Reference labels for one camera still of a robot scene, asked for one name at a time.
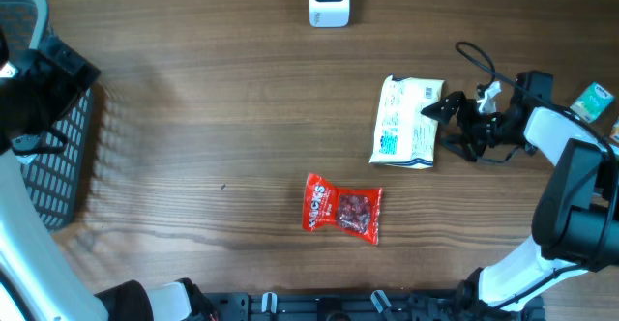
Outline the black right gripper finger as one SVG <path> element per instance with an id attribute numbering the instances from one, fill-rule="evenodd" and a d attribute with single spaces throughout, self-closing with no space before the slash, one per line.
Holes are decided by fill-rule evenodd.
<path id="1" fill-rule="evenodd" d="M 478 155 L 473 145 L 463 134 L 449 134 L 440 138 L 440 144 L 465 161 L 476 162 Z"/>
<path id="2" fill-rule="evenodd" d="M 453 92 L 438 102 L 423 108 L 421 114 L 439 124 L 448 124 L 466 101 L 467 99 L 463 92 Z"/>

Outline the yellow cracker bag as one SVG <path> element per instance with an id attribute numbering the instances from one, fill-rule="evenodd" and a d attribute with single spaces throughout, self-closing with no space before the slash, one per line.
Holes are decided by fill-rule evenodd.
<path id="1" fill-rule="evenodd" d="M 383 82 L 373 134 L 371 163 L 409 169 L 434 166 L 438 123 L 422 110 L 441 99 L 444 82 L 389 75 Z"/>

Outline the teal tissue pack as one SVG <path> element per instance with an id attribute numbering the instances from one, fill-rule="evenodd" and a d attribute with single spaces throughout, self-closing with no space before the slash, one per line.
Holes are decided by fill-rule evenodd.
<path id="1" fill-rule="evenodd" d="M 591 83 L 572 103 L 570 110 L 587 123 L 596 121 L 612 104 L 614 96 L 597 82 Z"/>

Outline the red snack bag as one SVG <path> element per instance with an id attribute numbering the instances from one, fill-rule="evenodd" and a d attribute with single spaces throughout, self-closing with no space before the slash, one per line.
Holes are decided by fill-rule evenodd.
<path id="1" fill-rule="evenodd" d="M 311 173 L 305 184 L 302 227 L 314 232 L 331 225 L 377 246 L 382 195 L 382 188 L 340 188 Z"/>

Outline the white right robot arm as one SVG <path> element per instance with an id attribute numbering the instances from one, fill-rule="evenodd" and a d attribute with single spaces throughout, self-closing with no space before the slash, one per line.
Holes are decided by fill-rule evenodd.
<path id="1" fill-rule="evenodd" d="M 540 152 L 554 167 L 530 237 L 472 284 L 470 304 L 482 314 L 521 311 L 563 279 L 618 263 L 618 150 L 551 102 L 552 82 L 549 73 L 518 74 L 505 112 L 486 113 L 461 92 L 422 111 L 440 124 L 457 120 L 460 132 L 446 140 L 468 161 L 508 144 Z"/>

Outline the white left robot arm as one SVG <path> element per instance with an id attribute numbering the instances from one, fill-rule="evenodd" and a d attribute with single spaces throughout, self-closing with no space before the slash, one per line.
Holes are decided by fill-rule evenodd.
<path id="1" fill-rule="evenodd" d="M 33 154 L 61 154 L 67 137 L 54 125 L 99 76 L 99 70 L 42 33 L 1 81 L 1 284 L 24 320 L 186 320 L 217 318 L 199 288 L 182 278 L 146 290 L 130 280 L 94 294 L 75 275 L 36 212 L 14 141 L 51 133 L 62 143 Z"/>

